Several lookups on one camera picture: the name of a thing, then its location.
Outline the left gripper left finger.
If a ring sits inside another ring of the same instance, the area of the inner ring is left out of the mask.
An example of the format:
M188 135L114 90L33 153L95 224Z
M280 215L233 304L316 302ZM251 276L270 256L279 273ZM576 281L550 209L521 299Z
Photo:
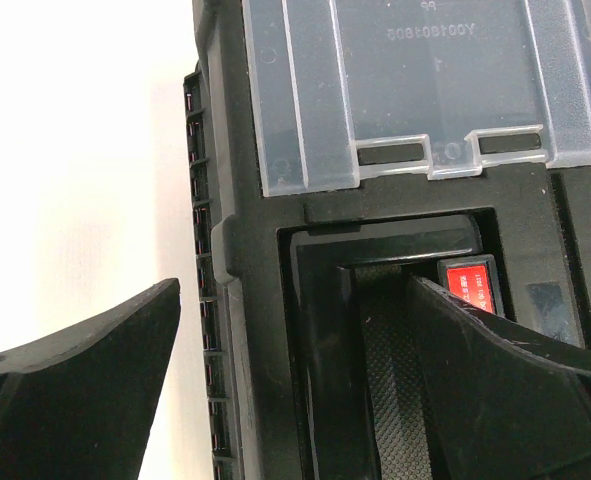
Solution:
M0 352L0 479L136 479L180 321L165 279Z

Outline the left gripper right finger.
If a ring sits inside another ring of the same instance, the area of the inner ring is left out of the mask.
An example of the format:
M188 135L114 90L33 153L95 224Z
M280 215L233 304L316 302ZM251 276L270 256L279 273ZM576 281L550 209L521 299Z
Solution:
M591 479L591 351L407 287L413 339L454 479Z

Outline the black plastic toolbox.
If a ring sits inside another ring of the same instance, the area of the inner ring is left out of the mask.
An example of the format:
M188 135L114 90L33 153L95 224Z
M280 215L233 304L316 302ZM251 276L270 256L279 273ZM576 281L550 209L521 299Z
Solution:
M454 479L407 287L591 351L591 1L196 1L217 479Z

